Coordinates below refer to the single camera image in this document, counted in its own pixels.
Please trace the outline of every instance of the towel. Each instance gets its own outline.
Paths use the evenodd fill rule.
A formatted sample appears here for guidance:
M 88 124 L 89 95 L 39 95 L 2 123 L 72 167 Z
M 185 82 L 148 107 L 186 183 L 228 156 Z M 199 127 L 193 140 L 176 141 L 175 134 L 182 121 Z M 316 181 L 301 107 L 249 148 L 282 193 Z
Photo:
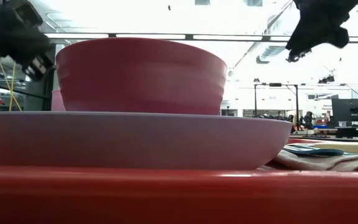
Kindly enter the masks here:
M 322 157 L 294 154 L 282 150 L 276 158 L 265 166 L 259 167 L 258 170 L 358 171 L 358 154 Z

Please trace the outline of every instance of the desk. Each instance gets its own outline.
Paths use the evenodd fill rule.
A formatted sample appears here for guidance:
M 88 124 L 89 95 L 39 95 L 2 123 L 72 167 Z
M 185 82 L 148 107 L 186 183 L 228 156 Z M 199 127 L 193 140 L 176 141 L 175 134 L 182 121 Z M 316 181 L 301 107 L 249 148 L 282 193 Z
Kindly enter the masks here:
M 358 173 L 0 167 L 0 223 L 355 224 Z
M 336 137 L 337 138 L 343 138 L 343 137 L 347 137 L 347 138 L 354 138 L 354 137 L 358 137 L 358 128 L 353 128 L 353 127 L 346 127 L 346 128 L 337 128 L 337 132 L 336 132 Z

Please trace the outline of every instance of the black monitor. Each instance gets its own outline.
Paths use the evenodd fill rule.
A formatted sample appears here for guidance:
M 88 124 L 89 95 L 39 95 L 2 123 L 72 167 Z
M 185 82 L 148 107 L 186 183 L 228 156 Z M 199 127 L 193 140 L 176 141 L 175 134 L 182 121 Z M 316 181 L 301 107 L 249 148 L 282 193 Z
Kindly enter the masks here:
M 358 121 L 358 99 L 332 99 L 335 121 Z

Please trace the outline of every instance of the pink bowl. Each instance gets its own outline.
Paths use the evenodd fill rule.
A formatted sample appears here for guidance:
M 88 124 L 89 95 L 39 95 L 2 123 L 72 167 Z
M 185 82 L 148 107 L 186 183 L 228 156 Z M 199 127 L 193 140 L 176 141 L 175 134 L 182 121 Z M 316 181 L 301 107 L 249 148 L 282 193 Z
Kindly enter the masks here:
M 60 90 L 52 90 L 52 111 L 66 111 Z
M 67 111 L 216 115 L 227 69 L 205 50 L 141 38 L 79 42 L 56 64 Z
M 0 166 L 209 170 L 268 163 L 292 126 L 272 119 L 100 112 L 1 112 L 0 125 Z

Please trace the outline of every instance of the plate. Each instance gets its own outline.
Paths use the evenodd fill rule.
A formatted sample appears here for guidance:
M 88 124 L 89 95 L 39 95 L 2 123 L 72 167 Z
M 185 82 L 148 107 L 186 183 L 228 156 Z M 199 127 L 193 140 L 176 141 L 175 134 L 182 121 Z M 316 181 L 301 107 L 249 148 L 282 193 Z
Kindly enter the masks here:
M 251 170 L 291 123 L 190 114 L 0 113 L 0 166 Z

